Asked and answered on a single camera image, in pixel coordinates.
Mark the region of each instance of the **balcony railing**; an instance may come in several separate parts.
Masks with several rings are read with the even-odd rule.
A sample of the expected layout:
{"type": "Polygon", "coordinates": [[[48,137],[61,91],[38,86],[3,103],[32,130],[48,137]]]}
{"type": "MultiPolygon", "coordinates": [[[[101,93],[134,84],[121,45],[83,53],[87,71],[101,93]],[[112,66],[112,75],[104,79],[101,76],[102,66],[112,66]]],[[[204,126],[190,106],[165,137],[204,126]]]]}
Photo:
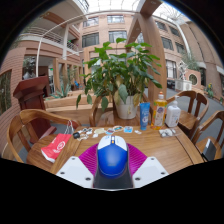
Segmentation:
{"type": "MultiPolygon", "coordinates": [[[[39,27],[31,27],[26,33],[21,34],[20,36],[39,36],[42,37],[43,34],[45,34],[48,30],[45,30],[43,28],[39,28],[39,27]]],[[[49,32],[46,35],[44,35],[43,37],[44,39],[48,39],[51,40],[55,43],[58,43],[60,45],[63,45],[64,42],[64,38],[61,37],[60,35],[53,33],[53,32],[49,32]]],[[[73,43],[67,41],[67,48],[78,52],[79,49],[76,45],[74,45],[73,43]]]]}
{"type": "Polygon", "coordinates": [[[78,0],[79,3],[82,5],[83,9],[87,13],[89,10],[89,3],[86,0],[78,0]]]}

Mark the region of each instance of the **plastic bottle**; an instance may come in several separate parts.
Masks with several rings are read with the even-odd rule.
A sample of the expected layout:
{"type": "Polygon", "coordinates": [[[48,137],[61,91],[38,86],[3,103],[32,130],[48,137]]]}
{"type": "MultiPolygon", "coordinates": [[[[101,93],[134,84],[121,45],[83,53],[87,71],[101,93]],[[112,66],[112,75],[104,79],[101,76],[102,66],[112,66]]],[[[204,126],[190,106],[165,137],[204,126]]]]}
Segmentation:
{"type": "Polygon", "coordinates": [[[173,105],[169,106],[167,109],[166,116],[166,124],[168,127],[176,127],[180,118],[181,109],[177,106],[177,98],[179,96],[175,96],[175,101],[173,101],[173,105]]]}
{"type": "Polygon", "coordinates": [[[159,99],[154,101],[151,128],[159,130],[165,126],[167,101],[164,100],[163,92],[159,93],[159,99]]]}

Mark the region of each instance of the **arched window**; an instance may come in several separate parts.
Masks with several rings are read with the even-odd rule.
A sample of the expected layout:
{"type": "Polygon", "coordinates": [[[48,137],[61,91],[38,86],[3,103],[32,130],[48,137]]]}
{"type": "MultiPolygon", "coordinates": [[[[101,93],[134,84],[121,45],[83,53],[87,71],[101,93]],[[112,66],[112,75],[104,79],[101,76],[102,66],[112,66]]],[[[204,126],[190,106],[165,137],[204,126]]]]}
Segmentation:
{"type": "Polygon", "coordinates": [[[198,79],[197,79],[196,75],[194,75],[194,74],[191,74],[189,76],[189,80],[192,82],[192,85],[196,85],[198,82],[198,79]]]}

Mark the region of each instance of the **white railing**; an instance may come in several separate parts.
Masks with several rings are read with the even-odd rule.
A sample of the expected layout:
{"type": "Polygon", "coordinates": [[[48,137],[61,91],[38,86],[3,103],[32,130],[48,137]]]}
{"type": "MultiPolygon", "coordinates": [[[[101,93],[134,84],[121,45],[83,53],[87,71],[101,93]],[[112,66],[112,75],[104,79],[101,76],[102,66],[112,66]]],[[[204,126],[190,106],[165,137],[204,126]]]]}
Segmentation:
{"type": "MultiPolygon", "coordinates": [[[[20,34],[20,36],[39,36],[42,37],[43,34],[45,34],[47,32],[47,30],[40,28],[40,27],[31,27],[29,28],[28,31],[26,31],[25,33],[20,34]]],[[[44,37],[44,39],[48,39],[51,40],[55,43],[61,44],[63,45],[64,42],[64,38],[61,37],[60,35],[53,33],[53,32],[49,32],[47,33],[44,37]]],[[[76,45],[74,45],[73,43],[67,41],[67,48],[73,50],[73,51],[79,51],[78,47],[76,45]]]]}

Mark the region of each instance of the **wooden table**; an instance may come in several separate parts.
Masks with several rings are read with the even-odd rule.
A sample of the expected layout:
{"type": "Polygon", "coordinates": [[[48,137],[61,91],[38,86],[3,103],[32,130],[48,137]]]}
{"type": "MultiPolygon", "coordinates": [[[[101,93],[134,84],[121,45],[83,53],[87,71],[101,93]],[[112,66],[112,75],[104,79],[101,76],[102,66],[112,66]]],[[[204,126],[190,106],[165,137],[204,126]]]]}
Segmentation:
{"type": "MultiPolygon", "coordinates": [[[[146,156],[156,157],[169,174],[190,165],[204,162],[198,150],[179,127],[175,127],[177,136],[165,138],[162,138],[159,131],[151,129],[150,126],[147,127],[146,131],[141,131],[142,134],[136,134],[135,130],[141,131],[139,126],[134,126],[132,133],[120,131],[113,135],[121,136],[126,143],[135,146],[146,156]]],[[[71,137],[51,167],[50,172],[56,174],[71,156],[80,156],[90,146],[99,143],[103,136],[105,134],[99,134],[97,138],[92,138],[90,135],[87,140],[82,141],[71,137]]]]}

